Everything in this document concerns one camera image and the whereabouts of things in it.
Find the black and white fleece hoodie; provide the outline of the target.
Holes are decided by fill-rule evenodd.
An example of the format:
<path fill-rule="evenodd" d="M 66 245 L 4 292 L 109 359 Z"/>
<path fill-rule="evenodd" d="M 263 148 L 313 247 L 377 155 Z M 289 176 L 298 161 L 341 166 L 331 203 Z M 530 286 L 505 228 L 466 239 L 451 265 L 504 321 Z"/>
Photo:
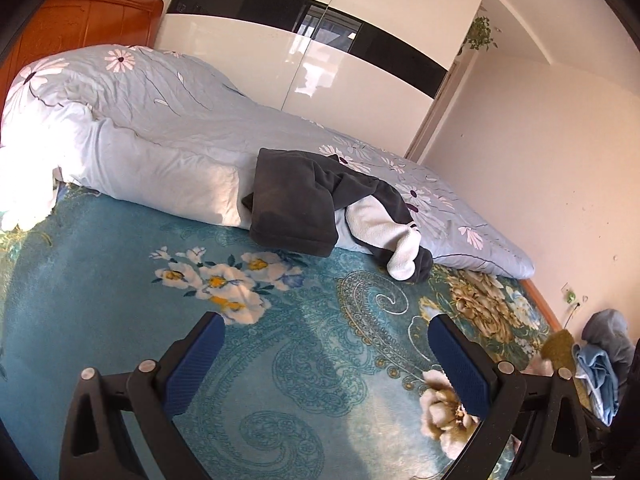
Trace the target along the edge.
<path fill-rule="evenodd" d="M 250 210 L 250 237 L 262 246 L 327 257 L 338 242 L 335 213 L 356 243 L 396 281 L 422 283 L 433 256 L 400 193 L 389 183 L 348 168 L 335 156 L 262 148 Z"/>

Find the pink fleece garment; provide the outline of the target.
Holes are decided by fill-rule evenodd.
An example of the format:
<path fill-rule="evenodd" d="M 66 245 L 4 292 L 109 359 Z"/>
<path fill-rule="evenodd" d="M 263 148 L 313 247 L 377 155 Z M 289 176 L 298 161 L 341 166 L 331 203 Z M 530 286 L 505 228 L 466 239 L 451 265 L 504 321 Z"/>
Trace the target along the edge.
<path fill-rule="evenodd" d="M 544 359 L 539 353 L 535 354 L 522 370 L 523 374 L 534 376 L 552 376 L 553 365 L 550 360 Z"/>

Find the olive fleece garment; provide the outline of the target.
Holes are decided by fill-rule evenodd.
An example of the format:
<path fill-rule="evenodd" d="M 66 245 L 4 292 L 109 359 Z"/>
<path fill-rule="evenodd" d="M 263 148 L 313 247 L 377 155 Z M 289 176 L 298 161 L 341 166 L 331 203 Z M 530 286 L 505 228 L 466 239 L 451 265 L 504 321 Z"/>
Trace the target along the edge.
<path fill-rule="evenodd" d="M 584 382 L 576 376 L 576 363 L 572 353 L 574 343 L 575 339 L 568 330 L 558 330 L 544 342 L 540 355 L 551 362 L 554 370 L 566 367 L 572 373 L 580 404 L 591 410 L 591 402 Z"/>

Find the blue folded garment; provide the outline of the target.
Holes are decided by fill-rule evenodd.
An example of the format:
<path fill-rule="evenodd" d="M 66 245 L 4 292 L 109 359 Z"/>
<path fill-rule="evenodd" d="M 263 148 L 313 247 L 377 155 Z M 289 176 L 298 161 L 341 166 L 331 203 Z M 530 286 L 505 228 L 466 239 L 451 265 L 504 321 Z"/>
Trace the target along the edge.
<path fill-rule="evenodd" d="M 620 408 L 618 379 L 606 351 L 595 344 L 574 344 L 576 377 L 587 387 L 593 413 L 605 426 L 611 426 Z"/>

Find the grey folded garment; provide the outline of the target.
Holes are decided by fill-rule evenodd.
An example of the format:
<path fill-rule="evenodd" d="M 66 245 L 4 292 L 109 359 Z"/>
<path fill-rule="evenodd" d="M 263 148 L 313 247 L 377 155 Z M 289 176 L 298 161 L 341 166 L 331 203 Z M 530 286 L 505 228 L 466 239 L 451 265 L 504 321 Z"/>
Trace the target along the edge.
<path fill-rule="evenodd" d="M 626 318 L 615 309 L 596 312 L 582 330 L 582 339 L 608 355 L 618 380 L 618 398 L 622 400 L 636 348 L 629 339 Z"/>

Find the teal floral bed blanket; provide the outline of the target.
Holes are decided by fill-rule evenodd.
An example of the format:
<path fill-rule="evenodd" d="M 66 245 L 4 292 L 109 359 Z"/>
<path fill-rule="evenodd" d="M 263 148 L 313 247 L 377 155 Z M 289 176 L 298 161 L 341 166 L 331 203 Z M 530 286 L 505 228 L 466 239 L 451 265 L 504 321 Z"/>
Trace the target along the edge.
<path fill-rule="evenodd" d="M 216 479 L 438 479 L 473 424 L 454 410 L 422 431 L 431 318 L 518 368 L 550 333 L 516 281 L 438 266 L 400 284 L 359 252 L 267 252 L 239 229 L 70 188 L 1 237 L 1 418 L 35 475 L 58 475 L 85 367 L 128 372 L 207 311 L 224 345 L 176 424 Z"/>

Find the light blue floral quilt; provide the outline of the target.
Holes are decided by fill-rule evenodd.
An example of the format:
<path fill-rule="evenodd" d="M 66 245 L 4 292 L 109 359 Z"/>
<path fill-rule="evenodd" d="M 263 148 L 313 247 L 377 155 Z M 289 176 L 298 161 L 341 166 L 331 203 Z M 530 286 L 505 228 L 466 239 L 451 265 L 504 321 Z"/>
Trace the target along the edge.
<path fill-rule="evenodd" d="M 1 226 L 29 230 L 61 183 L 218 226 L 247 228 L 242 198 L 263 148 L 332 156 L 393 185 L 436 262 L 530 278 L 533 261 L 432 170 L 239 92 L 204 61 L 102 44 L 15 76 L 1 116 Z"/>

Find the green hanging plant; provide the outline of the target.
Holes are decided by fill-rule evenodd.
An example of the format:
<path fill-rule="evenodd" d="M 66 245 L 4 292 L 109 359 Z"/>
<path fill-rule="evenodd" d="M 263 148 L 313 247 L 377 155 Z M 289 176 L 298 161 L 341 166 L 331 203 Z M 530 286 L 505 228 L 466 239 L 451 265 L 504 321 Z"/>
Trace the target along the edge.
<path fill-rule="evenodd" d="M 495 32 L 496 30 L 491 26 L 490 18 L 484 14 L 478 14 L 472 21 L 458 54 L 464 50 L 489 51 L 491 48 L 498 47 L 494 37 Z"/>

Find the white glossy wardrobe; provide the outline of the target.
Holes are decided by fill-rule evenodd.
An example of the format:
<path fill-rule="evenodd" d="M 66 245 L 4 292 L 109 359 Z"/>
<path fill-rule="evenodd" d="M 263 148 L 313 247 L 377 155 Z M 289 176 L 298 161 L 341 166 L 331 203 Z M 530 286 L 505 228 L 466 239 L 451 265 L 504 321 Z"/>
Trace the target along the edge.
<path fill-rule="evenodd" d="M 168 0 L 158 45 L 252 100 L 405 155 L 482 0 Z"/>

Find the orange wooden headboard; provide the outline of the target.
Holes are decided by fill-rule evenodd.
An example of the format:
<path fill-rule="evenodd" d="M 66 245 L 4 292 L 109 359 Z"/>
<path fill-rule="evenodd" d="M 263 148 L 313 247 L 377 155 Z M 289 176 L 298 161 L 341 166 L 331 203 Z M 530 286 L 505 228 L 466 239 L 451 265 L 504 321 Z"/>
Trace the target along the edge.
<path fill-rule="evenodd" d="M 97 44 L 152 47 L 163 0 L 46 0 L 1 65 L 5 98 L 18 71 L 31 62 Z"/>

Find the wall power socket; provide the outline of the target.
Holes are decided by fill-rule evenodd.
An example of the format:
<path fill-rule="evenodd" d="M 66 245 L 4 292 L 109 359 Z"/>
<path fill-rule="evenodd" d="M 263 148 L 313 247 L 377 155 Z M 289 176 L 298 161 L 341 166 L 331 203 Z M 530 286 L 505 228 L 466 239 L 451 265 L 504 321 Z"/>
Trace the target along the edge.
<path fill-rule="evenodd" d="M 568 304 L 569 306 L 571 306 L 572 304 L 576 304 L 577 295 L 573 286 L 570 286 L 570 284 L 565 283 L 561 288 L 561 292 L 562 292 L 563 301 L 566 304 Z"/>

